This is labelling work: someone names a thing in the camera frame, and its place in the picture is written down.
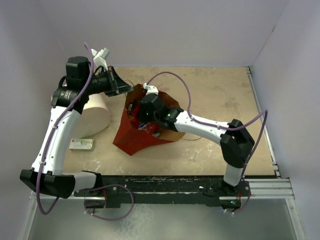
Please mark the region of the red paper bag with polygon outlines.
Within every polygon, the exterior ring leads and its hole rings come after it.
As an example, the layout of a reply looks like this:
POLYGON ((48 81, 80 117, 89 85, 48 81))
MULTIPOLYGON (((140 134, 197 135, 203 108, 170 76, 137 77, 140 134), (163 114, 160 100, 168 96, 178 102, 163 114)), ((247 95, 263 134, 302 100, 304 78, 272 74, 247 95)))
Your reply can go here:
POLYGON ((127 108, 129 104, 134 101, 139 102, 146 93, 144 92, 143 85, 138 83, 134 87, 134 90, 126 95, 122 115, 120 118, 120 125, 113 140, 113 145, 118 147, 126 154, 132 156, 135 153, 153 146, 159 146, 169 143, 178 142, 185 138, 184 132, 175 132, 172 130, 166 130, 160 127, 156 134, 149 134, 144 130, 138 130, 131 126, 129 117, 127 114, 127 108))

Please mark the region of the red cookie snack bag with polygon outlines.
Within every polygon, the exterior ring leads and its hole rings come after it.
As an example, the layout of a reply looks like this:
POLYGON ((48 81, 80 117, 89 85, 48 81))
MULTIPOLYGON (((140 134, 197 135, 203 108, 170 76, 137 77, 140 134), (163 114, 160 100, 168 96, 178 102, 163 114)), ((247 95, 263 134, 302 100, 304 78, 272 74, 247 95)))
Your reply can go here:
POLYGON ((127 115, 129 122, 134 129, 146 131, 150 135, 154 135, 159 132, 159 126, 155 121, 141 120, 140 103, 134 101, 127 107, 127 115))

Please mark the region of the small white green box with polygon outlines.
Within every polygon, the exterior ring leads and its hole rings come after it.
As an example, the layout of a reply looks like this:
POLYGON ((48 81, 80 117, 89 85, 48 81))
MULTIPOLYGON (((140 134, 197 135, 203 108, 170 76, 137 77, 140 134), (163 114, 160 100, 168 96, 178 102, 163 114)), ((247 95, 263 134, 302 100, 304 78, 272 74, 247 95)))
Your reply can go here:
POLYGON ((93 147, 93 139, 72 138, 69 144, 69 149, 74 151, 91 151, 93 147))

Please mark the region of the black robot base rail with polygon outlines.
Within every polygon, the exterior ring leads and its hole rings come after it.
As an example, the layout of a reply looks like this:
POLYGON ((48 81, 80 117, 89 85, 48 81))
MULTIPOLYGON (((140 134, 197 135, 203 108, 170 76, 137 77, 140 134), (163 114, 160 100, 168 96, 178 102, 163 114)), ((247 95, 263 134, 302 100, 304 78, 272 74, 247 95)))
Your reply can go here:
POLYGON ((221 175, 102 175, 92 190, 74 195, 97 198, 106 208, 135 203, 238 209, 241 199, 250 195, 250 187, 243 180, 231 186, 221 175))

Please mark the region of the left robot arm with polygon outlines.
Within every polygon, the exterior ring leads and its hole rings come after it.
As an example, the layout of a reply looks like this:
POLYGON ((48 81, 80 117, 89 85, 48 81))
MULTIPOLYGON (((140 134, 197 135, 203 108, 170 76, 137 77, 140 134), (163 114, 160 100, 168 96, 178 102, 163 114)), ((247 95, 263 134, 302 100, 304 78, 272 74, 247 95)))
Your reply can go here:
POLYGON ((64 172, 67 148, 91 95, 104 93, 113 97, 129 93, 133 87, 122 80, 112 66, 97 75, 93 72, 92 63, 84 56, 71 57, 66 62, 66 75, 52 95, 49 125, 40 151, 31 168, 23 169, 19 176, 37 195, 67 199, 75 191, 86 190, 91 196, 103 191, 99 173, 64 172))

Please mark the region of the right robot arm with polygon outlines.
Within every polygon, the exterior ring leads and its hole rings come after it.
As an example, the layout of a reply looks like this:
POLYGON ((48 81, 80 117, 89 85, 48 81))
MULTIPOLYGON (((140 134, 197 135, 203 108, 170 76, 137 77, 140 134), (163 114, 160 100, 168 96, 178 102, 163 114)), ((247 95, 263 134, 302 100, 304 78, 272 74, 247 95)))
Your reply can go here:
POLYGON ((141 123, 155 122, 164 130, 189 133, 210 140, 221 147, 227 163, 222 190, 228 196, 240 190, 246 161, 255 141, 241 121, 218 122, 206 118, 195 119, 179 107, 167 107, 161 98, 147 94, 139 101, 137 118, 141 123))

